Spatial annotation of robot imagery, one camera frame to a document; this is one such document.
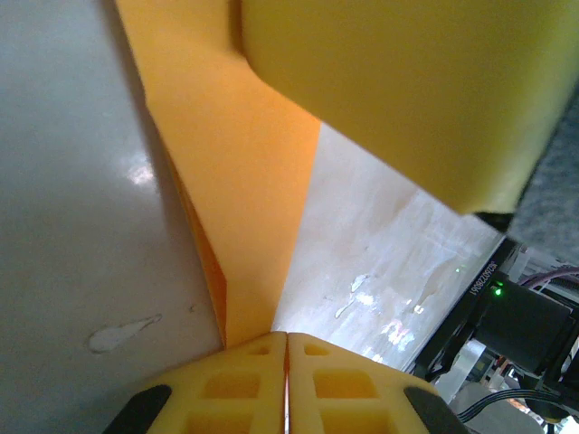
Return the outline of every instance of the white surface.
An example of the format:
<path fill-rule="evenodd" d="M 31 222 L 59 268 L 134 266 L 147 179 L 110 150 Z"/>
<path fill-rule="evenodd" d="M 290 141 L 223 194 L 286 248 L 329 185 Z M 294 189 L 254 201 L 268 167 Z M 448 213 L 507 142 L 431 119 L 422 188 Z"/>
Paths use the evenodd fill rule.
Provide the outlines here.
<path fill-rule="evenodd" d="M 220 346 L 111 2 L 0 4 L 0 155 L 0 432 L 101 432 Z M 402 367 L 495 241 L 324 127 L 275 327 Z"/>
<path fill-rule="evenodd" d="M 404 369 L 498 240 L 324 126 L 274 328 Z"/>
<path fill-rule="evenodd" d="M 221 345 L 114 18 L 100 2 L 0 5 L 3 433 L 102 432 L 135 382 Z M 156 315 L 109 353 L 88 347 Z"/>

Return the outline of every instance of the black cable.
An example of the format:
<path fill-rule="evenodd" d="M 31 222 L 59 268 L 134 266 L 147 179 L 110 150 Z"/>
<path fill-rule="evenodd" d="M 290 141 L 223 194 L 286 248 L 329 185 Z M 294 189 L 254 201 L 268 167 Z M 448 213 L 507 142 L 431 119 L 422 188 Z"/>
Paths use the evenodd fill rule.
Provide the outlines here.
<path fill-rule="evenodd" d="M 562 403 L 562 399 L 558 395 L 555 395 L 551 392 L 536 391 L 534 389 L 514 389 L 510 391 L 491 393 L 480 401 L 472 404 L 465 411 L 459 413 L 457 417 L 462 423 L 468 422 L 493 402 L 509 400 L 513 398 L 549 402 L 554 405 L 560 405 Z"/>
<path fill-rule="evenodd" d="M 568 278 L 552 278 L 551 285 L 557 285 L 558 287 L 571 289 L 574 292 L 579 292 L 579 281 L 571 280 Z"/>

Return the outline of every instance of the wire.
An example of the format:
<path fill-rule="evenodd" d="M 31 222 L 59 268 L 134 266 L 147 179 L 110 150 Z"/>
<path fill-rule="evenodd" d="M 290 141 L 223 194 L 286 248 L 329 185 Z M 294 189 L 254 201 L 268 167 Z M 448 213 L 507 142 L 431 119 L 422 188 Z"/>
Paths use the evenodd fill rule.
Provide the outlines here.
<path fill-rule="evenodd" d="M 480 401 L 475 402 L 465 411 L 459 413 L 457 417 L 462 423 L 468 422 L 475 416 L 477 416 L 481 411 L 485 409 L 488 405 L 493 402 L 510 400 L 513 398 L 523 398 L 526 400 L 543 401 L 549 402 L 554 405 L 561 405 L 562 399 L 551 392 L 536 391 L 535 389 L 514 389 L 509 391 L 501 391 L 491 393 L 490 395 L 484 397 Z"/>
<path fill-rule="evenodd" d="M 522 278 L 519 280 L 518 284 L 523 287 L 536 287 L 542 283 L 548 282 L 552 278 L 561 278 L 562 276 L 570 276 L 573 274 L 579 274 L 579 267 L 561 267 L 559 269 L 554 269 L 547 273 L 538 273 Z"/>
<path fill-rule="evenodd" d="M 579 278 L 576 278 L 575 276 L 552 278 L 549 283 L 560 288 L 571 289 L 572 291 L 579 292 Z"/>

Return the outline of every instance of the orange paper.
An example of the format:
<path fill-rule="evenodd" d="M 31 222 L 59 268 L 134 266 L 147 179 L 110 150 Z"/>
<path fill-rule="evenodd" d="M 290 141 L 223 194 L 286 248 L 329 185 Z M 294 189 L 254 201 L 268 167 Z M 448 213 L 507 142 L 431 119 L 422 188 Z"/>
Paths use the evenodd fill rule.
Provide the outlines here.
<path fill-rule="evenodd" d="M 252 72 L 241 53 L 238 2 L 117 4 L 223 342 L 267 333 L 298 235 L 319 121 Z"/>

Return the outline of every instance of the white stain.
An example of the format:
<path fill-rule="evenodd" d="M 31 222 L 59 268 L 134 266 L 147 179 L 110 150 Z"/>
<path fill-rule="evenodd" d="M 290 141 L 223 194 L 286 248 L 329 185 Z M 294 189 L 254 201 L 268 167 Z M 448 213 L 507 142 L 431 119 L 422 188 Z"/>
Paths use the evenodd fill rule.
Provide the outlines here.
<path fill-rule="evenodd" d="M 370 306 L 374 303 L 374 297 L 364 292 L 360 292 L 359 294 L 356 294 L 356 301 L 359 301 L 364 306 Z"/>
<path fill-rule="evenodd" d="M 95 354 L 108 353 L 136 335 L 145 327 L 158 323 L 162 317 L 161 314 L 157 314 L 148 318 L 139 319 L 132 323 L 101 328 L 90 335 L 88 343 L 89 350 Z"/>
<path fill-rule="evenodd" d="M 354 303 L 354 299 L 353 299 L 353 298 L 350 298 L 350 299 L 348 300 L 348 302 L 347 302 L 347 305 L 345 305 L 344 307 L 339 308 L 339 309 L 336 311 L 336 313 L 334 314 L 334 318 L 335 318 L 335 319 L 340 318 L 340 315 L 342 315 L 346 309 L 348 309 L 350 306 L 352 306 L 352 303 Z"/>
<path fill-rule="evenodd" d="M 348 309 L 350 306 L 352 306 L 352 303 L 354 303 L 355 300 L 360 301 L 361 303 L 365 304 L 366 306 L 369 306 L 374 302 L 374 298 L 372 296 L 368 296 L 367 294 L 364 294 L 364 296 L 366 296 L 366 297 L 361 297 L 361 298 L 354 297 L 354 293 L 356 292 L 356 290 L 358 288 L 360 288 L 362 286 L 362 284 L 364 282 L 366 282 L 369 278 L 370 278 L 369 274 L 361 274 L 354 279 L 354 281 L 350 284 L 350 296 L 349 296 L 349 299 L 347 301 L 347 304 L 344 307 L 341 307 L 336 311 L 336 313 L 334 314 L 335 319 L 340 318 L 340 315 L 342 315 L 346 309 Z"/>
<path fill-rule="evenodd" d="M 370 278 L 369 274 L 361 274 L 354 281 L 351 283 L 351 292 L 356 292 L 358 288 L 362 286 L 364 282 L 366 282 Z"/>
<path fill-rule="evenodd" d="M 412 342 L 414 340 L 414 334 L 412 332 L 405 334 L 402 339 L 400 339 L 400 342 L 398 343 L 398 346 L 396 347 L 398 349 L 399 352 L 403 352 L 406 350 L 406 347 L 408 346 L 408 344 L 410 342 Z"/>

